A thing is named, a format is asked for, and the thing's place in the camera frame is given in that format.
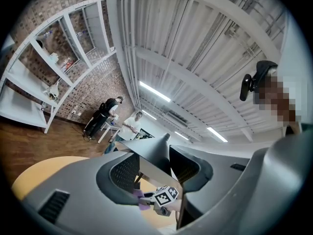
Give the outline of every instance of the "ceiling light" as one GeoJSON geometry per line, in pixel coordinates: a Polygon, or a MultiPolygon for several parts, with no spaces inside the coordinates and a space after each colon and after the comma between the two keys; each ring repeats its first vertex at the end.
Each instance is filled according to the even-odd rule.
{"type": "Polygon", "coordinates": [[[180,135],[182,138],[189,140],[188,138],[184,137],[182,134],[179,134],[177,131],[175,132],[177,135],[180,135]]]}
{"type": "Polygon", "coordinates": [[[167,97],[167,96],[164,96],[163,94],[161,94],[160,92],[156,91],[155,89],[151,88],[149,85],[146,85],[145,83],[139,81],[139,84],[146,88],[147,90],[153,92],[155,95],[158,95],[159,97],[163,98],[165,101],[168,101],[170,102],[171,100],[167,97]]]}
{"type": "Polygon", "coordinates": [[[154,117],[154,116],[151,116],[149,113],[147,113],[146,111],[144,111],[144,110],[141,110],[141,111],[143,111],[143,113],[145,114],[145,115],[148,115],[148,116],[150,116],[150,117],[152,117],[154,120],[156,120],[156,118],[154,117]]]}
{"type": "Polygon", "coordinates": [[[212,132],[216,137],[218,137],[220,140],[222,140],[224,143],[227,143],[228,141],[223,138],[220,134],[218,134],[215,130],[213,130],[212,127],[207,128],[210,132],[212,132]]]}

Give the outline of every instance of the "person in black clothing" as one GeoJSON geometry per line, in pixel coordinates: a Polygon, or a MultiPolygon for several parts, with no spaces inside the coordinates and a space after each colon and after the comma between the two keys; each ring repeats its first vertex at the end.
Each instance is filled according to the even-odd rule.
{"type": "Polygon", "coordinates": [[[121,104],[122,101],[123,97],[119,96],[117,98],[109,98],[105,103],[102,103],[99,110],[93,114],[93,119],[84,128],[84,135],[90,132],[88,138],[92,139],[94,134],[101,128],[108,117],[116,117],[114,111],[116,110],[118,103],[121,104]]]}

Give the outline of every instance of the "head-mounted camera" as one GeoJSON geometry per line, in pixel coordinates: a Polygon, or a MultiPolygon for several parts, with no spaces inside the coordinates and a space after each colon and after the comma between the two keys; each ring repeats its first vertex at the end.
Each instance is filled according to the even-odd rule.
{"type": "Polygon", "coordinates": [[[240,100],[245,101],[249,92],[258,90],[260,81],[262,81],[270,68],[277,68],[277,64],[272,61],[259,61],[256,64],[256,73],[253,77],[246,74],[241,83],[240,100]]]}

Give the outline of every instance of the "wooden floor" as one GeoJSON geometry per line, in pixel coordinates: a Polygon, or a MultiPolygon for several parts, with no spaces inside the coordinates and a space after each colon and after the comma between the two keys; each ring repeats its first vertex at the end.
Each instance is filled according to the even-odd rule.
{"type": "Polygon", "coordinates": [[[110,132],[101,143],[82,137],[83,126],[54,119],[47,134],[40,128],[0,118],[0,159],[10,185],[27,168],[42,160],[60,156],[101,156],[110,132]]]}

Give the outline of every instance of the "brick wall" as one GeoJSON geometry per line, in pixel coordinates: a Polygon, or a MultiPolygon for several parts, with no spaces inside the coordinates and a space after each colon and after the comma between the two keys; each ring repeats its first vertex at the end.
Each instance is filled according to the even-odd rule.
{"type": "MultiPolygon", "coordinates": [[[[15,26],[12,28],[10,34],[16,44],[5,56],[4,63],[1,66],[1,72],[3,72],[13,53],[29,33],[55,13],[82,1],[84,0],[32,0],[17,19],[15,26]]],[[[102,1],[102,9],[109,45],[112,47],[113,41],[105,1],[102,1]]],[[[92,50],[92,42],[89,38],[88,32],[86,31],[86,25],[83,20],[82,12],[77,11],[71,13],[70,19],[75,32],[83,32],[82,36],[79,37],[79,42],[81,43],[83,50],[85,52],[92,50]]],[[[49,28],[42,32],[42,34],[48,31],[52,31],[52,33],[43,40],[43,43],[49,53],[55,52],[59,55],[58,64],[61,64],[68,57],[71,58],[72,61],[76,61],[77,58],[67,43],[59,23],[55,22],[50,25],[49,28]]],[[[92,64],[102,56],[104,56],[104,53],[101,50],[94,50],[88,54],[88,58],[92,64]]],[[[47,85],[50,86],[59,79],[59,76],[45,63],[32,46],[28,46],[19,59],[33,74],[35,74],[47,85]]],[[[74,82],[86,69],[86,64],[84,62],[79,62],[68,72],[67,75],[71,81],[74,82]]],[[[10,81],[6,81],[6,84],[23,96],[41,103],[40,100],[27,94],[10,81]]],[[[64,95],[67,89],[68,85],[61,80],[59,84],[59,98],[64,95]]],[[[78,84],[75,90],[70,93],[63,105],[60,107],[57,116],[77,122],[87,123],[93,112],[102,102],[106,101],[110,97],[117,97],[120,95],[123,96],[125,100],[122,105],[119,105],[116,112],[120,116],[120,121],[123,121],[131,115],[134,108],[127,92],[117,58],[113,55],[107,61],[96,67],[80,84],[78,84]],[[71,112],[74,108],[77,112],[82,113],[82,115],[72,116],[71,112]]]]}

